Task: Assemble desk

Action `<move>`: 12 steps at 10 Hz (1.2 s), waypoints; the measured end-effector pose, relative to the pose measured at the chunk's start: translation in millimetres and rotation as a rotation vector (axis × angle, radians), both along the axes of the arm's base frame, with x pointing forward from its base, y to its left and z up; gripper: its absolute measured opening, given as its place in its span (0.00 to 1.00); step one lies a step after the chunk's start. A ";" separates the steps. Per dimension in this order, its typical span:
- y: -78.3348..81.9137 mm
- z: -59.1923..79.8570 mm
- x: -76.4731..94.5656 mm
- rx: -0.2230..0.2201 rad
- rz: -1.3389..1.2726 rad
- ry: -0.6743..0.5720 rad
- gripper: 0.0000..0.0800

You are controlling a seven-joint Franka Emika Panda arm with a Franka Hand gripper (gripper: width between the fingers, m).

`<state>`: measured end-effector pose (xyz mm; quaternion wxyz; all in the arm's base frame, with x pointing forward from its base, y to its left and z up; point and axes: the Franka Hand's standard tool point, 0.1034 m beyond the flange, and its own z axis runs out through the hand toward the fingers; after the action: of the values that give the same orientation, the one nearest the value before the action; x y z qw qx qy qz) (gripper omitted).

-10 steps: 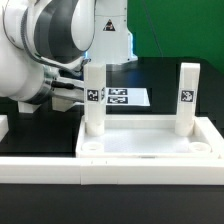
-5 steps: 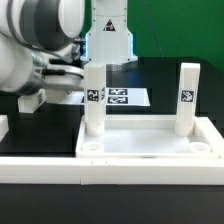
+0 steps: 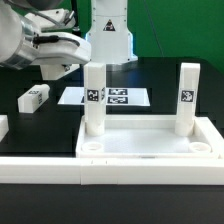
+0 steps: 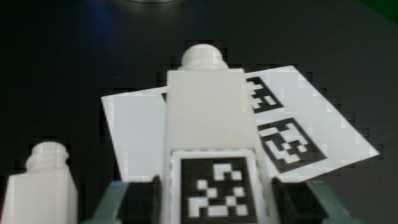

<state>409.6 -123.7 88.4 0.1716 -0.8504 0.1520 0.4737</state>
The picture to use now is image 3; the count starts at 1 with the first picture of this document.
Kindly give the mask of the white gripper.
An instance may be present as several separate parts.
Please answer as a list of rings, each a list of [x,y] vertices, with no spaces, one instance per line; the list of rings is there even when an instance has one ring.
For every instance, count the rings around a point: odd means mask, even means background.
[[[39,65],[44,80],[58,80],[91,59],[91,45],[65,32],[42,33],[33,39],[38,55],[32,62]]]

